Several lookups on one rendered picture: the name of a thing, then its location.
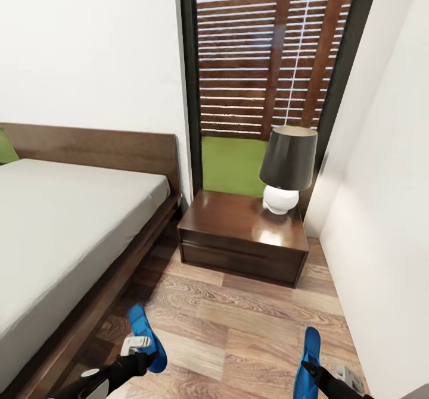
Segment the sandal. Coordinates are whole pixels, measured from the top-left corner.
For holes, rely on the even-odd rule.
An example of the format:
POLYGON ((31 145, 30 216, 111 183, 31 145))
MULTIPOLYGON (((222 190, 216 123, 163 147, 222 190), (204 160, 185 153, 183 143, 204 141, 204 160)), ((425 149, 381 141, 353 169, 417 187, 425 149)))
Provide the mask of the sandal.
POLYGON ((137 352, 147 352, 147 355, 149 355, 158 351, 158 357, 155 359, 153 364, 147 368, 147 370, 152 371, 153 373, 164 371, 167 365, 166 353, 157 335, 152 331, 143 306, 135 304, 130 308, 128 310, 128 319, 132 326, 134 336, 149 336, 152 339, 151 346, 137 348, 137 352))
MULTIPOLYGON (((320 366, 319 353, 321 346, 321 337, 318 330, 314 327, 308 327, 305 331, 304 349, 301 361, 306 361, 320 366)), ((319 388, 315 385, 314 378, 301 364, 296 374, 293 389, 293 399, 318 399, 319 388)))

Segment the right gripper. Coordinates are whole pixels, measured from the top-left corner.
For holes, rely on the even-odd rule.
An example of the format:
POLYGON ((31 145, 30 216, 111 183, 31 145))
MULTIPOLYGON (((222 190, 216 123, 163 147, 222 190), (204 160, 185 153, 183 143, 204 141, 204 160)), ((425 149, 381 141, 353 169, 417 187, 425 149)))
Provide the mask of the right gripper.
POLYGON ((350 391, 354 391, 351 387, 339 381, 324 367, 316 367, 314 364, 301 361, 303 367, 316 378, 315 385, 329 398, 329 399, 346 399, 350 391))

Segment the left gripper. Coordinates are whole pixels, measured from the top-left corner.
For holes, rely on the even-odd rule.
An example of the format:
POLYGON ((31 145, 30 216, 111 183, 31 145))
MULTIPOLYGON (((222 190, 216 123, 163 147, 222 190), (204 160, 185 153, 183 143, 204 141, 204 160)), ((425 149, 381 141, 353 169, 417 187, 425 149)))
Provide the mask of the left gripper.
POLYGON ((158 357, 158 351, 147 355, 147 352, 130 354, 122 357, 120 354, 116 356, 115 363, 121 365, 123 376, 121 384, 127 382, 134 376, 144 376, 147 373, 147 368, 150 367, 158 357))

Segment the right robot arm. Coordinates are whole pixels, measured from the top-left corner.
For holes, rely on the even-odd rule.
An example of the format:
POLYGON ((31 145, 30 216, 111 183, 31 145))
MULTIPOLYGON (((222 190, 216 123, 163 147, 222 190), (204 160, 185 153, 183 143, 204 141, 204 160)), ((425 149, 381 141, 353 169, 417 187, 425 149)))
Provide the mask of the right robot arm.
POLYGON ((329 399, 373 399, 365 394, 364 382, 346 365, 337 365, 333 376, 324 367, 301 361, 303 367, 316 378, 315 385, 329 399))

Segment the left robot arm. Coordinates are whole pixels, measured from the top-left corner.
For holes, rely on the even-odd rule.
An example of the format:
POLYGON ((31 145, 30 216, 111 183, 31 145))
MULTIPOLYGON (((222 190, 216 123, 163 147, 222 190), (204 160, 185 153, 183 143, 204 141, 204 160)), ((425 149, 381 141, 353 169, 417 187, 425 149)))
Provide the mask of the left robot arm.
POLYGON ((147 355, 139 353, 137 348, 149 347, 149 336, 130 336, 125 338, 121 353, 110 365, 101 365, 84 372, 78 380, 59 389, 48 399, 106 399, 119 386, 134 376, 144 376, 158 357, 158 351, 147 355))

